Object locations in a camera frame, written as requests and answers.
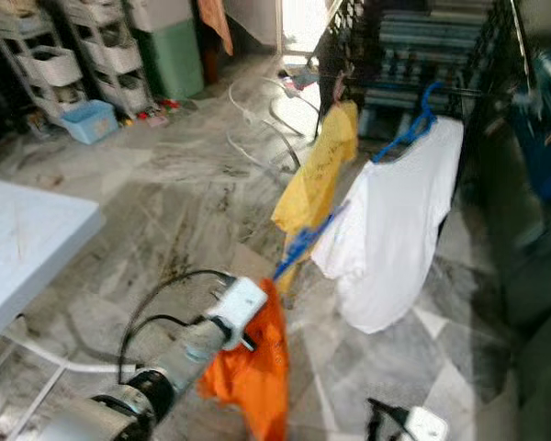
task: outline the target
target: white t-shirt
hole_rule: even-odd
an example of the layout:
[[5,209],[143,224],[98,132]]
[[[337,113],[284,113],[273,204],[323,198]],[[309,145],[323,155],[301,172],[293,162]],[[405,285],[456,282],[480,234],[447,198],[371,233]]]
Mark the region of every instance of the white t-shirt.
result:
[[451,208],[463,141],[460,121],[439,118],[392,163],[368,162],[312,260],[337,279],[338,306],[352,326],[375,333],[415,301]]

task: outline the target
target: blue plastic basket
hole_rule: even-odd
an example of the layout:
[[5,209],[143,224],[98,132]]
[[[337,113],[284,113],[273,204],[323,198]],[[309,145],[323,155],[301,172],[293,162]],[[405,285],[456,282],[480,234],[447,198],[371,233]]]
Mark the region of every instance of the blue plastic basket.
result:
[[62,122],[73,138],[93,144],[118,129],[111,104],[92,99],[83,106],[62,115]]

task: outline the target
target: white table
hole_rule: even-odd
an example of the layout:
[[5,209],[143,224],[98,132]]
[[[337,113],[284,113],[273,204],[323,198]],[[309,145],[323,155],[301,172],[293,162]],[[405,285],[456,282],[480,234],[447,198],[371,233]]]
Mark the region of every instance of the white table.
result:
[[48,359],[58,369],[17,422],[8,439],[16,439],[66,369],[114,371],[114,366],[70,362],[45,351],[24,334],[6,327],[49,285],[103,225],[98,204],[0,181],[0,334],[12,340],[0,366],[17,345]]

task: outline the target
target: blue clothes hanger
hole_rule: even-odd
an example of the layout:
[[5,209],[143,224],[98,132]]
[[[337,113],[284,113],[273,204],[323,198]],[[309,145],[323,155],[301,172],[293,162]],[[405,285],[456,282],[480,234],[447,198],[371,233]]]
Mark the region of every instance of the blue clothes hanger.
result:
[[[429,107],[429,96],[431,96],[431,93],[433,92],[434,89],[437,89],[439,87],[443,87],[443,83],[440,81],[436,81],[426,88],[426,90],[424,91],[424,94],[422,95],[421,115],[419,115],[419,117],[414,120],[410,128],[406,131],[406,133],[398,136],[398,138],[396,138],[394,141],[392,141],[390,144],[384,147],[381,150],[381,152],[379,152],[372,158],[372,161],[374,163],[379,163],[379,161],[381,161],[381,159],[384,157],[384,155],[387,152],[389,152],[391,149],[396,147],[401,142],[406,142],[407,144],[411,144],[416,140],[418,140],[421,136],[425,136],[431,130],[431,126],[437,120],[437,117],[434,115],[433,111]],[[419,128],[419,126],[426,119],[428,119],[428,123],[426,127],[422,131],[417,132],[417,129]]]

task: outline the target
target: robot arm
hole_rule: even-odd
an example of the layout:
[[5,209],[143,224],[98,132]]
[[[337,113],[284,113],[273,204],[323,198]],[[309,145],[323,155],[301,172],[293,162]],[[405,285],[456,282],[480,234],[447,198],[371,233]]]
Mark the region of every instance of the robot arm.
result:
[[42,441],[141,441],[149,439],[214,356],[233,349],[263,307],[266,294],[238,278],[204,320],[188,326],[170,348],[108,393],[74,401],[47,426]]

